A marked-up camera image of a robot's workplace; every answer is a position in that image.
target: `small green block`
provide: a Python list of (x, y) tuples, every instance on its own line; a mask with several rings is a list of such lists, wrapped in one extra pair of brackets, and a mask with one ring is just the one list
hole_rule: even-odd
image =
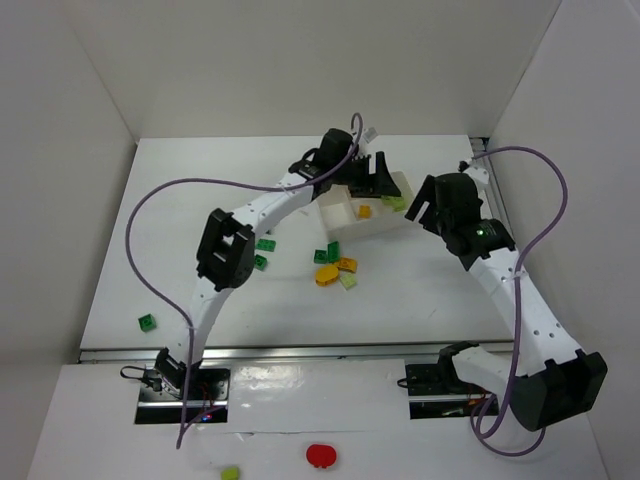
[(340, 283), (342, 283), (345, 290), (349, 290), (351, 287), (355, 287), (358, 281), (353, 273), (345, 273), (340, 277)]
[(238, 467), (225, 468), (220, 472), (220, 480), (238, 480), (240, 478), (240, 470)]
[(316, 253), (313, 255), (313, 263), (319, 263), (321, 265), (327, 263), (327, 252), (325, 250), (316, 250)]
[(276, 249), (276, 241), (275, 240), (267, 240), (266, 238), (261, 238), (258, 240), (256, 244), (256, 250), (264, 250), (265, 252), (273, 252)]
[(329, 263), (335, 263), (340, 260), (340, 244), (338, 242), (331, 242), (327, 246), (327, 252)]
[(140, 317), (138, 319), (138, 323), (140, 324), (140, 330), (147, 333), (157, 327), (156, 319), (153, 318), (153, 315), (150, 313), (146, 314), (144, 317)]
[(384, 205), (393, 208), (394, 212), (401, 212), (407, 208), (407, 204), (402, 197), (387, 197), (383, 195), (380, 200)]
[(267, 259), (262, 255), (256, 255), (256, 258), (253, 262), (253, 266), (260, 271), (263, 271), (267, 267)]

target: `metal base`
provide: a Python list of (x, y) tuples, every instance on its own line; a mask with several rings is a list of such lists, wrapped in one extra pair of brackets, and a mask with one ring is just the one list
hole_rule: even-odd
[[(307, 347), (207, 348), (202, 366), (223, 366), (242, 362), (300, 362), (344, 359), (372, 360), (402, 358), (412, 363), (435, 363), (439, 352), (455, 342), (402, 343), (382, 345), (322, 345)], [(491, 353), (509, 353), (511, 341), (478, 342)], [(152, 366), (160, 349), (149, 350), (82, 350), (78, 363), (141, 362)]]

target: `white wall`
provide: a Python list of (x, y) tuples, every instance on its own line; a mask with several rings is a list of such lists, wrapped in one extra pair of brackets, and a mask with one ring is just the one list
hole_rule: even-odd
[(488, 135), (559, 0), (64, 0), (138, 137)]
[[(640, 478), (639, 85), (633, 6), (565, 0), (491, 142), (538, 148), (567, 176), (566, 218), (528, 267), (572, 333), (609, 365), (590, 420), (612, 480)], [(526, 242), (554, 215), (559, 187), (533, 157), (494, 162), (517, 240)]]
[(77, 355), (134, 144), (57, 2), (0, 2), (0, 65), (0, 465), (14, 480)]

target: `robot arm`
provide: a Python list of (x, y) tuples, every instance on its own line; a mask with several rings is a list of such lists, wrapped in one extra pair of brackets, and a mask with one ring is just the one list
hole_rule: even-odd
[[(297, 173), (287, 173), (276, 187), (299, 185), (306, 180)], [(200, 278), (189, 306), (194, 329), (194, 365), (202, 360), (207, 338), (222, 306), (253, 271), (255, 240), (287, 215), (308, 205), (314, 198), (313, 193), (312, 185), (293, 191), (269, 192), (233, 212), (216, 209), (209, 215), (197, 254)], [(189, 332), (185, 329), (160, 352), (156, 361), (156, 369), (176, 390), (182, 383), (188, 353)]]
[[(514, 271), (520, 253), (504, 225), (482, 219), (478, 190), (488, 184), (488, 172), (464, 165), (464, 172), (428, 176), (406, 218), (442, 237), (496, 305), (514, 334), (516, 291)], [(521, 334), (518, 372), (509, 406), (517, 420), (535, 431), (589, 411), (607, 372), (599, 353), (586, 355), (562, 328), (538, 289), (522, 269)], [(509, 380), (510, 362), (477, 344), (462, 342), (443, 349), (439, 367), (453, 382), (477, 384), (498, 395)]]
[[(199, 278), (189, 307), (194, 334), (191, 371), (197, 372), (207, 338), (225, 301), (251, 276), (257, 239), (334, 184), (348, 186), (353, 197), (400, 195), (383, 152), (376, 153), (376, 171), (369, 173), (371, 157), (364, 151), (364, 141), (355, 148), (353, 157), (330, 177), (287, 190), (287, 187), (325, 177), (351, 151), (354, 137), (355, 133), (352, 136), (341, 130), (329, 130), (320, 147), (309, 150), (291, 165), (273, 191), (232, 212), (216, 209), (209, 215), (196, 255)], [(185, 393), (182, 389), (188, 362), (189, 330), (185, 329), (160, 351), (155, 363), (164, 381), (180, 395)]]

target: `lime green block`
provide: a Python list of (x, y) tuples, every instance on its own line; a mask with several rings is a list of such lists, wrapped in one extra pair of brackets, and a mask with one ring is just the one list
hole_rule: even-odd
[(238, 467), (229, 467), (220, 472), (220, 480), (238, 480), (240, 478), (240, 470)]
[(327, 258), (329, 263), (335, 263), (340, 260), (340, 243), (331, 242), (327, 245)]
[(383, 195), (380, 200), (384, 205), (393, 208), (394, 212), (401, 212), (407, 208), (407, 204), (402, 197), (387, 197)]
[(342, 283), (345, 290), (349, 290), (350, 288), (355, 287), (358, 284), (358, 281), (353, 273), (345, 273), (340, 277), (340, 283)]

